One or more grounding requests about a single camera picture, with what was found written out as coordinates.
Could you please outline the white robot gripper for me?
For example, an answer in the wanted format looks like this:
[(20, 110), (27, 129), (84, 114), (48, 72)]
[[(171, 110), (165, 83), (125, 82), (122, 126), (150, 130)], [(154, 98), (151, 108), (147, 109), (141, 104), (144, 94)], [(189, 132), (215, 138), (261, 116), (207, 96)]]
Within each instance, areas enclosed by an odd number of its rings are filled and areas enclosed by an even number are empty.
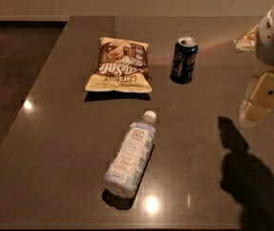
[[(254, 51), (259, 61), (274, 65), (274, 5), (255, 26), (235, 44), (241, 51)], [(274, 68), (250, 80), (239, 108), (238, 123), (244, 128), (259, 124), (274, 108)]]

